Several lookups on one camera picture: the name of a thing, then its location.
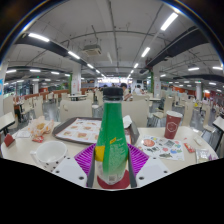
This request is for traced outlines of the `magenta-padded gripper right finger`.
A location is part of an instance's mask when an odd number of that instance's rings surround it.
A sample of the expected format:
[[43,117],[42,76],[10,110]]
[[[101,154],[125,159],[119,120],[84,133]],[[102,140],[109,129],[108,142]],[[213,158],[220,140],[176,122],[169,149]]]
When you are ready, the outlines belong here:
[[128,145],[128,149],[129,178],[132,188],[143,187],[171,174],[159,158],[148,156],[131,144]]

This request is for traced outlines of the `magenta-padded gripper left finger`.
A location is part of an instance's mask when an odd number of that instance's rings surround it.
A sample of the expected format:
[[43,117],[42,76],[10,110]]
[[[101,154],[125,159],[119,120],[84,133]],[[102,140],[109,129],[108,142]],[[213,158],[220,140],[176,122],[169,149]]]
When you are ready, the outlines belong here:
[[82,187],[91,188],[95,175],[95,145],[83,149],[74,157],[66,156],[53,173]]

